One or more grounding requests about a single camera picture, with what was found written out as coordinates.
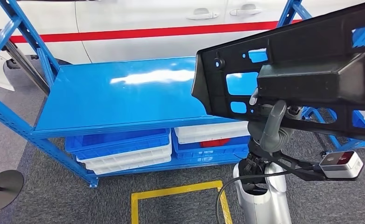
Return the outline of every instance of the yellow tape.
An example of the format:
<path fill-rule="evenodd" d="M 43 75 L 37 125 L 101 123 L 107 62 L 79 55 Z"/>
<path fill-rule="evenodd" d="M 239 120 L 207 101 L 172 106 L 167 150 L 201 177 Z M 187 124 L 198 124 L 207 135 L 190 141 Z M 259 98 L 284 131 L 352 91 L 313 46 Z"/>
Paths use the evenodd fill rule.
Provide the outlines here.
<path fill-rule="evenodd" d="M 132 224 L 139 224 L 139 200 L 135 194 L 132 194 L 131 205 Z"/>
<path fill-rule="evenodd" d="M 168 196 L 168 195 L 175 195 L 181 193 L 187 193 L 192 191 L 198 190 L 206 190 L 211 188 L 217 188 L 219 191 L 222 187 L 222 181 L 211 181 L 205 183 L 197 183 L 191 185 L 185 185 L 175 188 L 166 188 L 166 189 L 159 189 L 159 190 L 150 190 L 138 193 L 132 193 L 131 195 L 131 219 L 132 224 L 139 223 L 139 199 L 147 199 L 152 197 L 161 197 L 161 196 Z M 221 194 L 221 207 L 224 213 L 224 219 L 226 224 L 232 224 L 231 214 L 229 212 L 228 202 L 226 200 L 225 192 Z"/>
<path fill-rule="evenodd" d="M 229 211 L 229 206 L 226 200 L 225 191 L 222 192 L 220 201 L 221 201 L 222 212 L 224 213 L 225 224 L 232 224 L 231 213 Z"/>

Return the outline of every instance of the black plastic car part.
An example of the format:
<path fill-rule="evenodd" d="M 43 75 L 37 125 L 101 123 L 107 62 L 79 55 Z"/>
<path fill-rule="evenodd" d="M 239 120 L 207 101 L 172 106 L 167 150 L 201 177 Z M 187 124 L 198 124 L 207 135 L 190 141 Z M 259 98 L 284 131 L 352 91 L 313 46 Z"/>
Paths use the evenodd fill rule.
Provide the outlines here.
<path fill-rule="evenodd" d="M 265 122 L 261 105 L 283 99 L 288 105 L 329 108 L 334 123 L 284 118 L 281 126 L 365 140 L 365 128 L 352 124 L 354 110 L 365 111 L 365 46 L 353 45 L 353 31 L 365 28 L 365 3 L 197 52 L 192 96 L 210 115 Z M 267 60 L 242 55 L 266 49 Z M 226 76 L 258 72 L 258 100 L 231 95 Z M 246 105 L 234 112 L 232 102 Z"/>

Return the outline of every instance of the red stripe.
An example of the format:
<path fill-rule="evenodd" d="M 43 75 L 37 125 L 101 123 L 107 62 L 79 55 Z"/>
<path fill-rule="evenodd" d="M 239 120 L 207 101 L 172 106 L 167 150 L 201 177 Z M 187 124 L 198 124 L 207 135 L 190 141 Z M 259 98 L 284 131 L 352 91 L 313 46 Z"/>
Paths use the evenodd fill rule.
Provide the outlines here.
<path fill-rule="evenodd" d="M 206 25 L 206 26 L 192 26 L 192 27 L 133 29 L 133 30 L 116 30 L 116 31 L 101 31 L 101 32 L 86 32 L 86 33 L 70 33 L 70 34 L 44 34 L 40 36 L 44 42 L 94 41 L 94 40 L 139 38 L 139 37 L 214 34 L 214 33 L 266 30 L 266 29 L 274 29 L 276 28 L 276 25 L 277 21 L 269 21 L 269 22 L 234 23 L 234 24 L 220 24 L 220 25 Z M 12 36 L 10 39 L 14 43 L 26 42 L 26 39 L 23 36 Z"/>

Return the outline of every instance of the car door handle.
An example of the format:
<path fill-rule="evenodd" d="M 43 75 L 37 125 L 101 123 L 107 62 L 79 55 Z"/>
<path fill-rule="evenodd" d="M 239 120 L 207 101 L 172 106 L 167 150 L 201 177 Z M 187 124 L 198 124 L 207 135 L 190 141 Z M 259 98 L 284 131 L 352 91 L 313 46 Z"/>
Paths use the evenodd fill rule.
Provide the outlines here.
<path fill-rule="evenodd" d="M 255 8 L 255 9 L 234 9 L 232 11 L 229 12 L 230 15 L 233 16 L 240 16 L 240 15 L 254 15 L 254 14 L 258 14 L 262 12 L 262 9 L 260 8 Z"/>
<path fill-rule="evenodd" d="M 215 19 L 219 16 L 217 12 L 211 12 L 206 8 L 197 8 L 194 10 L 193 14 L 187 15 L 189 20 L 208 20 Z"/>

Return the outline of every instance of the white car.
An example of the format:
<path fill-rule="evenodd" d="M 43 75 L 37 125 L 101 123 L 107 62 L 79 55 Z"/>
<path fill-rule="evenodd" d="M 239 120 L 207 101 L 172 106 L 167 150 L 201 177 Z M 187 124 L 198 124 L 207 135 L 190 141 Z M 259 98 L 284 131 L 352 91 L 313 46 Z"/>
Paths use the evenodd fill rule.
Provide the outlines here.
<path fill-rule="evenodd" d="M 194 56 L 199 49 L 275 28 L 286 1 L 20 0 L 19 5 L 55 58 L 80 64 Z M 363 2 L 302 4 L 318 16 Z M 0 7 L 0 29 L 8 20 Z M 11 39 L 25 55 L 35 55 L 18 30 Z M 14 90 L 3 70 L 10 59 L 0 52 L 0 87 Z"/>

